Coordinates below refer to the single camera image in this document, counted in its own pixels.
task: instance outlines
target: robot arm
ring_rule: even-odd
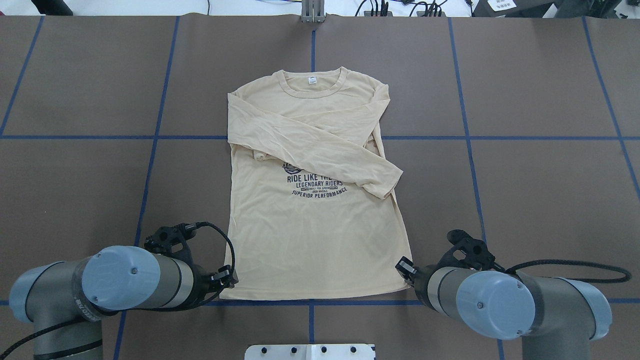
[[[460,230],[447,237],[454,247],[437,265],[418,268],[407,258],[396,265],[425,306],[484,336],[522,336],[523,360],[587,360],[589,341],[609,332],[611,308],[594,286],[521,271],[505,274],[483,241]],[[458,250],[464,259],[454,257]]]
[[[207,293],[215,297],[233,287],[233,262],[217,273],[193,264],[186,240],[202,226],[214,227],[228,240],[210,223],[161,227],[145,240],[146,250],[110,246],[89,258],[22,274],[9,298],[17,319],[33,322],[36,331],[73,322],[37,337],[34,359],[102,359],[101,319],[126,309],[193,309]],[[174,252],[176,245],[182,248]]]

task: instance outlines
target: circular logo on shirt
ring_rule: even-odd
[[[301,172],[302,169],[301,168],[297,168],[293,165],[291,165],[290,163],[282,163],[282,168],[287,172],[287,174],[297,174],[298,172]]]

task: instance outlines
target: shirt sleeve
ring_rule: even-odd
[[[362,146],[329,132],[259,109],[228,95],[228,142],[258,150],[298,168],[355,183],[384,199],[402,170]]]

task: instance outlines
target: white mounting plate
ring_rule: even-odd
[[[372,344],[252,345],[244,352],[244,360],[375,360],[375,348]]]

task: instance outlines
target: crew neckline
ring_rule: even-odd
[[[316,72],[287,72],[284,70],[276,71],[273,75],[276,76],[278,82],[280,83],[280,87],[284,92],[293,96],[299,97],[302,99],[317,99],[320,97],[329,96],[335,94],[338,90],[342,88],[345,80],[347,80],[347,73],[349,70],[345,67],[340,67],[331,71],[316,71]],[[287,76],[292,78],[307,78],[311,76],[332,76],[338,74],[338,80],[328,89],[320,90],[320,91],[299,91],[291,88],[289,83],[287,82]]]

